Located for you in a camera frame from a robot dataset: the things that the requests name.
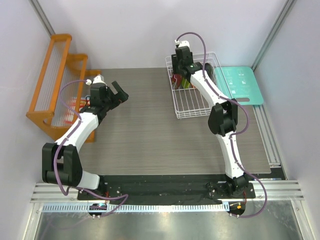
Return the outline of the red floral plate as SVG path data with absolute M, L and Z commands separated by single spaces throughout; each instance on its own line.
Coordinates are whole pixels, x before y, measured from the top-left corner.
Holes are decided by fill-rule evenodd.
M 177 90 L 180 88 L 183 77 L 180 74 L 173 73 L 171 77 L 171 85 L 173 90 Z

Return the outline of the lime green plate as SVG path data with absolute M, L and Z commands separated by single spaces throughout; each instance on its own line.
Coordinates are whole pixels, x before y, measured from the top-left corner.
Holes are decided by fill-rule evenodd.
M 182 86 L 183 89 L 192 88 L 191 83 L 190 83 L 186 78 L 184 78 L 184 77 L 182 78 L 181 86 Z

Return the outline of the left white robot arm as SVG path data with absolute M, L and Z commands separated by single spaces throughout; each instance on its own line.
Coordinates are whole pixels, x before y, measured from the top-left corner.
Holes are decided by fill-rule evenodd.
M 85 83 L 90 86 L 89 104 L 76 113 L 76 122 L 62 137 L 42 147 L 42 180 L 58 185 L 65 196 L 70 188 L 88 189 L 93 198 L 100 200 L 107 188 L 98 174 L 83 170 L 79 151 L 107 112 L 127 101 L 129 95 L 117 81 L 111 83 L 116 90 L 113 92 L 102 75 Z

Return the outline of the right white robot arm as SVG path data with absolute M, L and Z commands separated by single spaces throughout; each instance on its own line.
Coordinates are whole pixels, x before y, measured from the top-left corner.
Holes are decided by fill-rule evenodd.
M 213 82 L 214 68 L 211 64 L 194 61 L 189 46 L 176 46 L 171 60 L 173 72 L 193 85 L 210 107 L 208 127 L 218 139 L 225 165 L 223 189 L 230 197 L 242 197 L 249 186 L 249 179 L 242 167 L 235 136 L 238 124 L 236 100 L 228 99 Z

